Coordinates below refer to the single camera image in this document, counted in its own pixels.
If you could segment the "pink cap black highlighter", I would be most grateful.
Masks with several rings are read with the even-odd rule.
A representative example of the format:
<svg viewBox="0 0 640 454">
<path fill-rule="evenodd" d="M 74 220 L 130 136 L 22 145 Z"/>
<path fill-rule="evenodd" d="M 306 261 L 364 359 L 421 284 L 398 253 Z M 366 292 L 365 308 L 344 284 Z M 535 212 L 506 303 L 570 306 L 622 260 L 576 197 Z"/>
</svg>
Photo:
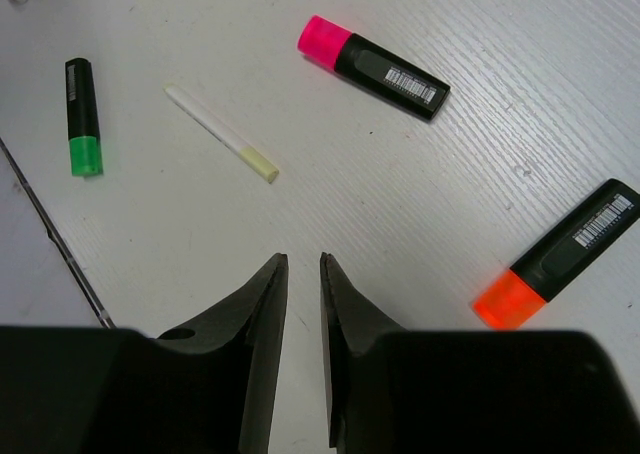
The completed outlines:
<svg viewBox="0 0 640 454">
<path fill-rule="evenodd" d="M 432 120 L 450 86 L 394 53 L 314 15 L 297 48 L 311 62 L 422 120 Z"/>
</svg>

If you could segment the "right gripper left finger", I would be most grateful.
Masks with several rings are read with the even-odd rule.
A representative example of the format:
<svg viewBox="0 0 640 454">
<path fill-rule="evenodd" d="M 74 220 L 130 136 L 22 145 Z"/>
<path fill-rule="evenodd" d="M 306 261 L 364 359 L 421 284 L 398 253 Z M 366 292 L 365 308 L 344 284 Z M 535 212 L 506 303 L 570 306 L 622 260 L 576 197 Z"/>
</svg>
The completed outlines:
<svg viewBox="0 0 640 454">
<path fill-rule="evenodd" d="M 174 412 L 195 451 L 267 452 L 288 274 L 277 253 L 235 292 L 157 338 L 182 357 Z"/>
</svg>

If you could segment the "orange cap black highlighter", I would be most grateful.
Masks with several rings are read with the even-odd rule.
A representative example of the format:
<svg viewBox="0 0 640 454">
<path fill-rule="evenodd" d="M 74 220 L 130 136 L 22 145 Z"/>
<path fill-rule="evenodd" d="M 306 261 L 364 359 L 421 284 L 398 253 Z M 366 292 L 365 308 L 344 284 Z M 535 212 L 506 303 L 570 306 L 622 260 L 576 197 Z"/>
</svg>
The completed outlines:
<svg viewBox="0 0 640 454">
<path fill-rule="evenodd" d="M 520 328 L 639 219 L 639 193 L 608 179 L 567 213 L 471 304 L 497 330 Z"/>
</svg>

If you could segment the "white pen pale cap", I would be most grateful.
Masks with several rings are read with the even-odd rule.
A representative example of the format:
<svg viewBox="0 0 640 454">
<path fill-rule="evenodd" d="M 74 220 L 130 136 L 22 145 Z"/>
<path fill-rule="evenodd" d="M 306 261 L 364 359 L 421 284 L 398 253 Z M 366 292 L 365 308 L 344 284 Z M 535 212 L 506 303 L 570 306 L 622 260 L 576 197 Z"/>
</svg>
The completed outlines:
<svg viewBox="0 0 640 454">
<path fill-rule="evenodd" d="M 191 94 L 175 84 L 165 86 L 164 92 L 176 106 L 233 152 L 267 183 L 271 184 L 277 178 L 279 169 L 271 161 L 216 117 Z"/>
</svg>

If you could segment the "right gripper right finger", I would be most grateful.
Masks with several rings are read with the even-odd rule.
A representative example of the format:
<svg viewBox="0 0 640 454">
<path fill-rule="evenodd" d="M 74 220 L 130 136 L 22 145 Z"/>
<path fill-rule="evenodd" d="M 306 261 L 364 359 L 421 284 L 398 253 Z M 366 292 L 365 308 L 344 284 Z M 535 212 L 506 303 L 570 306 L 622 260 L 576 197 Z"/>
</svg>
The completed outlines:
<svg viewBox="0 0 640 454">
<path fill-rule="evenodd" d="M 386 338 L 407 330 L 360 293 L 335 256 L 320 258 L 329 445 L 393 445 Z"/>
</svg>

